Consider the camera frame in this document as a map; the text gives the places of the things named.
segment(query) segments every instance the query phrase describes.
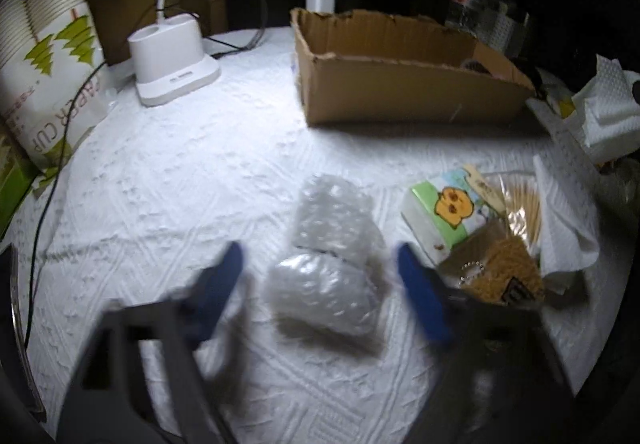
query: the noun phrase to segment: bubble wrap package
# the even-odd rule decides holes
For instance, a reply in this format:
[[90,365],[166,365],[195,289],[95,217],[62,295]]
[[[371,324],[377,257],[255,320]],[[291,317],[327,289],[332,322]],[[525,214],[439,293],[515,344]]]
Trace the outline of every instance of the bubble wrap package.
[[292,250],[266,280],[274,311],[342,334],[374,329],[380,298],[367,260],[380,232],[371,210],[371,198],[339,177],[318,175],[305,184]]

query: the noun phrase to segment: tree graphic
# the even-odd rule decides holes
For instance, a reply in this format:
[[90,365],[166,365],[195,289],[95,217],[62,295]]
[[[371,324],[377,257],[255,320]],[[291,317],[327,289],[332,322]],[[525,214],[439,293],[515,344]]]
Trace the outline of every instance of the tree graphic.
[[51,38],[53,38],[53,34],[40,40],[24,57],[25,60],[31,60],[31,65],[47,76],[51,76],[51,66],[53,65]]
[[88,15],[76,18],[56,35],[56,40],[67,40],[63,49],[71,49],[71,55],[77,56],[78,62],[91,66],[94,66],[94,39]]
[[69,162],[73,155],[73,148],[71,148],[69,143],[65,143],[65,145],[63,145],[62,139],[60,139],[60,141],[53,145],[49,151],[44,154],[47,161],[49,161],[50,166],[43,172],[44,178],[40,181],[38,189],[46,188],[60,170],[58,165],[60,164],[60,155],[62,151],[64,151],[62,166],[66,166],[66,163]]

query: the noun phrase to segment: white charger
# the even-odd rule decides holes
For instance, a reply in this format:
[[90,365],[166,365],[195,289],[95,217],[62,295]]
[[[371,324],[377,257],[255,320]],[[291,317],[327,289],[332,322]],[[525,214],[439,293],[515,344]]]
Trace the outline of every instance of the white charger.
[[335,13],[335,0],[306,0],[305,6],[315,13]]

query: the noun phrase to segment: textured tablecloth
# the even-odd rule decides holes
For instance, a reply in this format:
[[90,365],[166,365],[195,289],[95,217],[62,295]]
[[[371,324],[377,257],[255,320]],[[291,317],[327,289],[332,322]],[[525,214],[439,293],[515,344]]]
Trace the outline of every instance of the textured tablecloth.
[[[247,32],[227,39],[242,42],[241,36]],[[288,28],[269,30],[258,49],[223,58],[213,85],[158,108],[142,107],[129,84],[63,172],[38,251],[43,267],[29,348],[50,430],[105,302],[156,300],[189,283],[226,241],[238,240],[248,255],[246,279],[198,361],[239,441],[402,440],[435,369],[401,288],[389,286],[376,333],[364,339],[277,324],[262,300],[262,282],[286,247],[303,180],[331,173],[362,186],[374,198],[375,221],[391,249],[413,240],[399,215],[408,186],[465,163],[481,171],[531,171],[535,153],[562,152],[546,134],[485,127],[309,129],[292,51]],[[544,121],[554,124],[553,117]],[[560,127],[550,130],[557,142],[566,141]],[[583,172],[602,191],[597,174],[578,159],[567,172]],[[2,242],[18,247],[24,319],[44,201],[27,198]],[[588,301],[544,312],[574,390],[602,350],[632,260],[634,235],[621,234],[616,217],[609,218],[600,259],[584,273]],[[165,426],[176,430],[156,352],[145,344],[150,385]]]

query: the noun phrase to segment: power cord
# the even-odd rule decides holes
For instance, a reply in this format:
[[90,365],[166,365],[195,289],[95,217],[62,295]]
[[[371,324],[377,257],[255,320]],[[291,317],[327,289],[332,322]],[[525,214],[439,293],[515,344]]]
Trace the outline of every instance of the power cord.
[[[261,2],[262,2],[262,23],[264,26],[263,28],[261,28],[256,32],[254,37],[246,44],[246,46],[241,46],[241,47],[234,46],[234,48],[237,49],[238,51],[255,49],[255,47],[257,47],[258,43],[264,36],[264,30],[266,28],[265,16],[266,16],[267,7],[266,7],[266,2],[264,0],[261,0]],[[136,21],[134,27],[132,28],[131,34],[140,28],[140,25],[144,21],[145,17],[148,15],[149,12],[153,11],[155,7],[156,7],[155,4],[152,4],[147,9],[145,9],[145,11],[140,15],[140,18]],[[165,9],[171,9],[171,8],[177,8],[177,7],[178,7],[178,4],[171,4],[166,6]],[[124,46],[126,43],[127,43],[127,39],[125,38],[119,47]],[[78,102],[78,98],[81,96],[82,91],[84,90],[84,87],[92,80],[92,78],[98,73],[98,71],[105,65],[106,65],[106,61],[103,61],[91,72],[91,74],[86,78],[86,80],[80,85],[78,92],[76,92],[76,95],[71,100],[69,111],[66,114],[66,125],[63,131],[63,136],[62,136],[63,147],[65,146],[66,139],[68,136],[68,131],[69,131],[69,125],[71,124],[71,120],[72,120],[71,113],[73,112],[76,106],[76,103]],[[29,306],[28,306],[28,312],[27,312],[27,326],[24,334],[25,350],[27,350],[27,348],[29,347],[29,342],[31,340],[31,328],[33,326],[33,312],[34,312],[34,301],[35,301],[34,281],[35,281],[35,272],[36,272],[36,255],[38,252],[38,241],[40,240],[40,233],[42,231],[44,219],[46,218],[47,212],[49,211],[49,207],[51,206],[51,202],[53,201],[54,193],[58,188],[58,183],[60,182],[60,174],[62,173],[64,164],[65,164],[65,150],[62,150],[60,153],[60,158],[58,160],[58,171],[56,173],[56,176],[54,177],[54,180],[51,186],[51,192],[49,193],[49,197],[47,197],[47,201],[44,204],[44,209],[40,214],[40,219],[38,221],[38,226],[36,227],[36,233],[33,240],[33,250],[31,251],[31,265],[30,265],[30,271],[29,271]]]
[[[254,37],[245,45],[245,46],[241,46],[241,47],[236,47],[236,46],[232,46],[231,44],[227,44],[227,47],[231,47],[232,49],[236,49],[237,52],[244,52],[247,50],[251,50],[251,49],[255,49],[255,47],[258,46],[259,42],[261,41],[261,39],[264,36],[264,32],[266,29],[266,15],[267,15],[267,4],[264,0],[260,0],[262,3],[262,27],[260,28],[260,30],[258,30],[256,32],[256,34],[254,35]],[[155,4],[150,5],[147,9],[145,9],[145,11],[140,15],[140,18],[136,21],[135,26],[132,28],[131,33],[134,33],[135,31],[137,31],[140,28],[140,24],[144,21],[145,17],[148,15],[149,12],[153,11],[155,9]],[[173,7],[178,7],[178,4],[172,4],[172,5],[168,5],[165,6],[165,9],[170,9]],[[218,42],[218,43],[222,43],[221,40],[216,40],[214,38],[208,37],[210,40],[214,41],[214,42]],[[124,46],[127,42],[127,39],[124,39],[122,46]],[[225,52],[225,53],[221,53],[221,56],[224,56],[226,54],[230,54],[231,52]],[[97,72],[106,64],[106,62],[101,62],[100,65],[98,65],[89,75],[89,77],[82,83],[82,85],[80,85],[80,88],[78,89],[78,92],[76,93],[76,95],[74,96],[74,98],[71,100],[71,105],[69,107],[69,111],[66,115],[66,125],[65,125],[65,129],[64,129],[64,133],[63,133],[63,147],[65,146],[65,142],[66,142],[66,137],[68,135],[68,130],[69,130],[69,125],[71,124],[71,112],[74,110],[75,106],[76,106],[76,102],[78,101],[78,98],[80,97],[80,95],[82,94],[82,91],[84,90],[85,85],[87,85],[91,79],[97,74]],[[26,326],[26,332],[25,332],[25,336],[24,336],[24,348],[25,350],[28,348],[29,346],[29,341],[31,339],[31,327],[33,326],[33,311],[34,311],[34,300],[35,300],[35,291],[34,291],[34,278],[35,278],[35,268],[36,268],[36,255],[38,252],[38,240],[40,239],[40,232],[42,231],[42,225],[44,224],[44,219],[47,215],[47,212],[49,211],[49,207],[51,205],[51,202],[53,201],[53,196],[54,193],[56,192],[56,189],[58,188],[58,182],[60,182],[60,174],[62,172],[62,168],[64,166],[65,163],[65,151],[62,150],[60,153],[60,159],[58,160],[58,172],[56,173],[56,176],[54,177],[53,183],[52,183],[52,187],[51,187],[51,192],[49,193],[49,197],[47,198],[47,201],[45,202],[44,205],[44,209],[42,210],[42,213],[40,214],[40,219],[38,221],[38,226],[36,228],[36,233],[35,233],[35,237],[33,240],[33,251],[31,253],[31,265],[30,265],[30,272],[29,272],[29,306],[28,306],[28,314],[27,314],[27,326]]]
[[66,147],[66,137],[69,133],[69,125],[71,124],[71,112],[74,110],[76,106],[76,101],[78,101],[78,98],[81,96],[82,91],[84,90],[84,86],[87,85],[93,79],[93,77],[98,73],[98,71],[105,65],[106,65],[106,62],[102,62],[98,64],[98,66],[94,70],[91,71],[91,74],[84,81],[84,83],[82,83],[82,85],[78,89],[78,92],[76,92],[76,95],[71,100],[71,105],[66,115],[66,125],[62,134],[63,149],[60,150],[60,158],[58,160],[58,172],[56,174],[55,179],[53,180],[53,185],[51,186],[51,193],[49,193],[49,197],[47,197],[47,201],[44,204],[44,209],[42,211],[42,214],[40,215],[40,220],[38,221],[38,227],[36,228],[36,235],[33,241],[33,251],[31,253],[31,269],[29,272],[29,310],[27,315],[27,330],[24,336],[25,350],[29,346],[29,339],[31,338],[31,325],[33,324],[33,301],[34,301],[33,284],[34,284],[34,277],[35,277],[35,271],[36,271],[35,262],[36,262],[36,254],[38,252],[38,240],[40,238],[40,232],[42,231],[42,225],[44,224],[44,218],[47,215],[47,211],[49,210],[49,206],[51,205],[51,201],[53,200],[53,195],[56,192],[56,188],[58,187],[58,182],[60,182],[60,173],[62,172],[62,167],[64,166],[64,163],[65,163],[66,151],[64,147]]
[[[215,4],[216,2],[220,2],[221,0],[212,0],[209,2],[209,4]],[[230,44],[228,42],[225,42],[224,40],[219,40],[217,38],[214,38],[213,36],[204,36],[205,39],[210,40],[212,42],[215,42],[217,44],[220,44],[221,46],[225,46],[225,47],[229,47],[230,49],[233,50],[228,50],[225,52],[217,52],[214,54],[211,54],[212,58],[215,58],[216,60],[227,56],[229,54],[235,54],[238,52],[246,52],[248,50],[252,50],[255,49],[255,47],[258,46],[258,44],[260,43],[262,37],[264,36],[264,33],[266,31],[267,28],[267,19],[268,19],[268,15],[269,15],[269,9],[267,6],[267,2],[266,0],[259,0],[260,1],[260,28],[258,28],[258,30],[255,32],[254,36],[244,45],[244,46],[235,46],[234,44]],[[203,27],[202,24],[202,18],[200,17],[200,15],[193,13],[191,11],[188,11],[184,8],[181,8],[178,4],[171,4],[169,6],[166,6],[164,8],[165,10],[178,10],[181,13],[186,13],[188,15],[191,15],[193,18],[195,18],[199,23],[200,23],[200,27]]]

